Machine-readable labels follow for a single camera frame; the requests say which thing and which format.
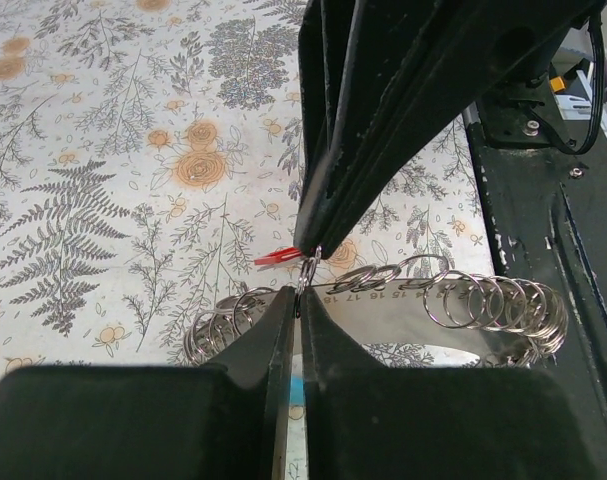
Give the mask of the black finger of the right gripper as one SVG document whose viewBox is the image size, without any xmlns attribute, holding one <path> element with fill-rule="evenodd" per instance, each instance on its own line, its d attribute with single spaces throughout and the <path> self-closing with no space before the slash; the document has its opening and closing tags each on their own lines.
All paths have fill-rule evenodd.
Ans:
<svg viewBox="0 0 607 480">
<path fill-rule="evenodd" d="M 430 1 L 311 1 L 299 32 L 305 176 L 294 244 L 334 250 L 433 137 Z"/>
<path fill-rule="evenodd" d="M 433 48 L 419 94 L 432 139 L 554 38 L 602 11 L 599 1 L 430 1 Z"/>
</svg>

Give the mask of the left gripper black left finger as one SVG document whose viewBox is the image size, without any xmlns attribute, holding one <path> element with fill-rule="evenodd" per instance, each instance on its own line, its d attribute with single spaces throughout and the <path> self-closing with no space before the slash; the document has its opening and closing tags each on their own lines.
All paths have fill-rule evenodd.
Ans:
<svg viewBox="0 0 607 480">
<path fill-rule="evenodd" d="M 0 479 L 280 479 L 295 292 L 198 367 L 23 367 L 0 381 Z"/>
</svg>

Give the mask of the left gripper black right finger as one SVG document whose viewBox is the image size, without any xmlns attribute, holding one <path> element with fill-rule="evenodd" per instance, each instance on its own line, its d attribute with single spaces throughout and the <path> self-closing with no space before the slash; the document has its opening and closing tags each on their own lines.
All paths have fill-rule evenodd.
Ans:
<svg viewBox="0 0 607 480">
<path fill-rule="evenodd" d="M 566 394 L 519 368 L 390 368 L 300 300 L 313 479 L 602 479 Z"/>
</svg>

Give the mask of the red key tag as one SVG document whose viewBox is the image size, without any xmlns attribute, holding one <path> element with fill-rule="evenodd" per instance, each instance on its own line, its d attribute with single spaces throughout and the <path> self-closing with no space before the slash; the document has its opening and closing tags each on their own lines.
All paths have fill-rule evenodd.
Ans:
<svg viewBox="0 0 607 480">
<path fill-rule="evenodd" d="M 256 266 L 272 266 L 300 258 L 302 253 L 295 247 L 273 251 L 254 260 Z"/>
</svg>

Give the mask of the grey keyring with blue handle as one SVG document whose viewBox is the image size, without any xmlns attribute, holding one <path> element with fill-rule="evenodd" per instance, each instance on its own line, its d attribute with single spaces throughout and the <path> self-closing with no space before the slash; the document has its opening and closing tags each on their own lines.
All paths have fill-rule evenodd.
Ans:
<svg viewBox="0 0 607 480">
<path fill-rule="evenodd" d="M 536 281 L 465 273 L 435 254 L 367 265 L 309 287 L 330 319 L 391 367 L 525 367 L 563 346 L 569 315 L 560 293 Z"/>
</svg>

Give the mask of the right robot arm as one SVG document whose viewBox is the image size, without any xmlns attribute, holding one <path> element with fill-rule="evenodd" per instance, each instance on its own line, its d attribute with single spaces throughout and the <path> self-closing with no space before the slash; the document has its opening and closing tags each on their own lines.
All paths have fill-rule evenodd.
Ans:
<svg viewBox="0 0 607 480">
<path fill-rule="evenodd" d="M 466 107 L 491 136 L 553 134 L 549 64 L 600 40 L 600 1 L 311 1 L 298 54 L 305 176 L 294 244 L 330 256 L 395 174 Z"/>
</svg>

